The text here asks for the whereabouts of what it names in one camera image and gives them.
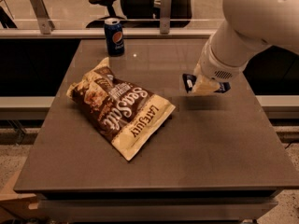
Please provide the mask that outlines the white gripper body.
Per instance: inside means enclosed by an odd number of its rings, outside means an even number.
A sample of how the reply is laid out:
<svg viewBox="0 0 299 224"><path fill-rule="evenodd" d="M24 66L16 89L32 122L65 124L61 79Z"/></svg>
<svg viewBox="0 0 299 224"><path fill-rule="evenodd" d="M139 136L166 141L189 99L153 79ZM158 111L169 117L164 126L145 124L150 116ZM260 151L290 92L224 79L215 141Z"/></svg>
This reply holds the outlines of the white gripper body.
<svg viewBox="0 0 299 224"><path fill-rule="evenodd" d="M199 64L202 74L207 78L218 82L230 82L244 71L248 63L243 62L239 66L230 66L222 62L212 50L212 37L210 37L202 49Z"/></svg>

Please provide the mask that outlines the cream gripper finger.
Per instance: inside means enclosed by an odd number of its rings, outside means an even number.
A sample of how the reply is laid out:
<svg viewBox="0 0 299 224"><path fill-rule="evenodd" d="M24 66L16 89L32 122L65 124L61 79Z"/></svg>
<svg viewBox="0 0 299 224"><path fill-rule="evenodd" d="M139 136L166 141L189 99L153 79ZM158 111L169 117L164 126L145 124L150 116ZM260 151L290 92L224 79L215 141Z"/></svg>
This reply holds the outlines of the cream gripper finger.
<svg viewBox="0 0 299 224"><path fill-rule="evenodd" d="M217 81L209 79L203 74L200 63L195 66L193 74L196 76L196 81L192 87L193 94L212 94L220 88Z"/></svg>

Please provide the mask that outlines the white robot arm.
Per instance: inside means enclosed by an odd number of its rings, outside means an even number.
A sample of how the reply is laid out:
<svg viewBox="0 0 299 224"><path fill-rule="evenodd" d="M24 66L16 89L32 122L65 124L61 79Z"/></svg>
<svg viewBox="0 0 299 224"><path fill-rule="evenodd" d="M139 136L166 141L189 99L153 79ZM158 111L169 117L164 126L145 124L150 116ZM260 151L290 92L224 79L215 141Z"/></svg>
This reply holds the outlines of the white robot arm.
<svg viewBox="0 0 299 224"><path fill-rule="evenodd" d="M222 9L224 21L205 43L193 71L195 95L218 90L271 46L299 51L299 0L223 0Z"/></svg>

